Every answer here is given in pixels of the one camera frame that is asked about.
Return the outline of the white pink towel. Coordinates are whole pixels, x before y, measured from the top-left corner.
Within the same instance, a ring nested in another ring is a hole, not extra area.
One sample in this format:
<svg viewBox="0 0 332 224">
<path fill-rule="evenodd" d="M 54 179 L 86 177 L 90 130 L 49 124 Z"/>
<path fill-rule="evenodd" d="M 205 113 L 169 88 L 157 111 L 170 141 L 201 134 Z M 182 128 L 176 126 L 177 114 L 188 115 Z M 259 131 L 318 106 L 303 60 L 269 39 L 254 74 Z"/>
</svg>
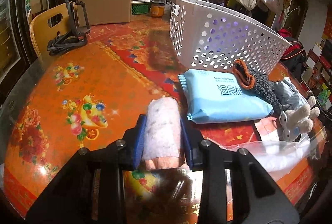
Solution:
<svg viewBox="0 0 332 224">
<path fill-rule="evenodd" d="M 146 113 L 142 161 L 148 171 L 181 167 L 181 117 L 177 101 L 170 97 L 152 100 Z"/>
</svg>

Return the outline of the light blue wet wipes pack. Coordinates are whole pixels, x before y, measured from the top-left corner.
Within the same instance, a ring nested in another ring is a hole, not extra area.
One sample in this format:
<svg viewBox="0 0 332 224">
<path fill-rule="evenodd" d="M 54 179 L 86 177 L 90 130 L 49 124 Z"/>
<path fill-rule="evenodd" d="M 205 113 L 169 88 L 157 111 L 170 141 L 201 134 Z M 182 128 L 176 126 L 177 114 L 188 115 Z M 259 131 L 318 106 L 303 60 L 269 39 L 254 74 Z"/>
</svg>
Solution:
<svg viewBox="0 0 332 224">
<path fill-rule="evenodd" d="M 187 100 L 187 118 L 196 124 L 263 119 L 271 104 L 246 92 L 231 73 L 189 69 L 178 75 Z"/>
</svg>

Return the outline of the purple tissue pack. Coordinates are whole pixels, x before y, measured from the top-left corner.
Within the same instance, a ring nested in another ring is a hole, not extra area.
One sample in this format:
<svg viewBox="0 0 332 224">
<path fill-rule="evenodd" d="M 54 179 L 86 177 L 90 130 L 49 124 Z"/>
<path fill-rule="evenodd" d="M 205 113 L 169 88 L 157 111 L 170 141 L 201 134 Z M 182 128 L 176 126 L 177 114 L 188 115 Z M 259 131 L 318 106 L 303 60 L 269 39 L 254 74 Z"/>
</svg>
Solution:
<svg viewBox="0 0 332 224">
<path fill-rule="evenodd" d="M 212 19 L 204 23 L 203 49 L 209 53 L 239 53 L 248 42 L 249 26 L 231 22 L 225 18 Z"/>
</svg>

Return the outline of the clear plastic bag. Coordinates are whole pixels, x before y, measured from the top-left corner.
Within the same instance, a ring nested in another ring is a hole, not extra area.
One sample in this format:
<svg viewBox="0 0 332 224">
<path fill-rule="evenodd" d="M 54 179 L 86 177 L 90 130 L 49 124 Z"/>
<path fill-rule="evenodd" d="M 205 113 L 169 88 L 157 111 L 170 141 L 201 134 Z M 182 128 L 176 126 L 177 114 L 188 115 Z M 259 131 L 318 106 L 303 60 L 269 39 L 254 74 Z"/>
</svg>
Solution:
<svg viewBox="0 0 332 224">
<path fill-rule="evenodd" d="M 236 151 L 245 148 L 253 154 L 267 172 L 288 173 L 310 152 L 311 141 L 308 134 L 298 136 L 298 141 L 283 141 L 283 128 L 275 117 L 266 117 L 255 121 L 259 141 L 243 142 L 238 145 L 221 146 L 223 149 Z"/>
</svg>

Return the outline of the grey orange knitted sock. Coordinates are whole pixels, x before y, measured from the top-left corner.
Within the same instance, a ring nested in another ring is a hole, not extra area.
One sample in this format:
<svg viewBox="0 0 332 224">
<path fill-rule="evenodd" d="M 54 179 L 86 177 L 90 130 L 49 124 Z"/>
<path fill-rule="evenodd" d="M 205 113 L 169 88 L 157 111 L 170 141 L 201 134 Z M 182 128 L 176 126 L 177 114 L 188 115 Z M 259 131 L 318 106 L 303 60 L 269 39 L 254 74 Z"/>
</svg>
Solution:
<svg viewBox="0 0 332 224">
<path fill-rule="evenodd" d="M 242 89 L 269 103 L 275 115 L 281 114 L 282 105 L 274 92 L 274 82 L 267 75 L 248 67 L 241 59 L 234 61 L 232 73 Z"/>
</svg>

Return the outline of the red black striped jacket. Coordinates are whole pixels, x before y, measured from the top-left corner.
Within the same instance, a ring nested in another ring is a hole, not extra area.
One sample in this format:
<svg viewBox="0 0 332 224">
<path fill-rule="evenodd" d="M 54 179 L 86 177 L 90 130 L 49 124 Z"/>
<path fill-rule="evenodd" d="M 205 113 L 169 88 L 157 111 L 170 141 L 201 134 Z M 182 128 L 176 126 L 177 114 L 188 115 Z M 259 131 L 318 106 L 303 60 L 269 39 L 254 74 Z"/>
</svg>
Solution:
<svg viewBox="0 0 332 224">
<path fill-rule="evenodd" d="M 301 74 L 304 71 L 303 63 L 307 59 L 304 46 L 299 40 L 293 38 L 292 34 L 284 28 L 278 30 L 278 34 L 290 43 L 290 46 L 284 52 L 280 62 L 292 73 L 295 79 L 300 80 Z"/>
</svg>

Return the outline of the white perforated plastic basket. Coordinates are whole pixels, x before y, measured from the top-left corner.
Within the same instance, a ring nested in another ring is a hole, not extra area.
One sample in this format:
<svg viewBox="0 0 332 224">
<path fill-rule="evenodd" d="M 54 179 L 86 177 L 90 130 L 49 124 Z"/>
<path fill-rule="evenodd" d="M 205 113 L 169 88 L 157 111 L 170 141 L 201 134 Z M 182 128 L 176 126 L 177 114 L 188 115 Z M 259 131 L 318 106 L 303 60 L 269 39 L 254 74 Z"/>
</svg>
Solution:
<svg viewBox="0 0 332 224">
<path fill-rule="evenodd" d="M 186 68 L 231 72 L 241 59 L 270 74 L 290 42 L 266 25 L 202 0 L 171 0 L 169 36 Z"/>
</svg>

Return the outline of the yellow wooden chair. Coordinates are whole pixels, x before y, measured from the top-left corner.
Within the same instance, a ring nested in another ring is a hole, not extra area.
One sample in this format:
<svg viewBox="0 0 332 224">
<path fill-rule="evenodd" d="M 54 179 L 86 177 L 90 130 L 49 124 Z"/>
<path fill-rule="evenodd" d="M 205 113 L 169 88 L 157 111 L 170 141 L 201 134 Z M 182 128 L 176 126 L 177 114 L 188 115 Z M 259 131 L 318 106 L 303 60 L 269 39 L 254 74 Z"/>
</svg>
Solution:
<svg viewBox="0 0 332 224">
<path fill-rule="evenodd" d="M 47 52 L 48 42 L 71 31 L 66 4 L 37 15 L 30 24 L 30 37 L 37 57 Z"/>
</svg>

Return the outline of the green plastic crate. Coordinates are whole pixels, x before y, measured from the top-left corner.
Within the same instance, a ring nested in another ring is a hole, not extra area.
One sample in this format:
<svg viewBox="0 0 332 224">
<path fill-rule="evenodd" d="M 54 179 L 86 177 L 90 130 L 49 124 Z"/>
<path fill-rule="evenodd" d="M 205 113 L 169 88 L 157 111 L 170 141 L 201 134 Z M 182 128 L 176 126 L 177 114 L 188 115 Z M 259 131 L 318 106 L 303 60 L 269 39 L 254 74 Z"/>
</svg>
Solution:
<svg viewBox="0 0 332 224">
<path fill-rule="evenodd" d="M 132 3 L 132 15 L 145 15 L 150 12 L 151 3 Z"/>
</svg>

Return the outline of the amber glass jar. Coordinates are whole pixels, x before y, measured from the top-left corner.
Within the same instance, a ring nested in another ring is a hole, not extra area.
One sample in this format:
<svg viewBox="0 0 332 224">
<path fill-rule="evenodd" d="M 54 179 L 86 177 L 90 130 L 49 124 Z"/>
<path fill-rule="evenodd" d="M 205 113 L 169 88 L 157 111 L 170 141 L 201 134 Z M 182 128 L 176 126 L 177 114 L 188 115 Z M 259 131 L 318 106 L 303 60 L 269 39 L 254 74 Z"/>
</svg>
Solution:
<svg viewBox="0 0 332 224">
<path fill-rule="evenodd" d="M 150 7 L 151 17 L 161 18 L 164 15 L 165 0 L 152 0 Z"/>
</svg>

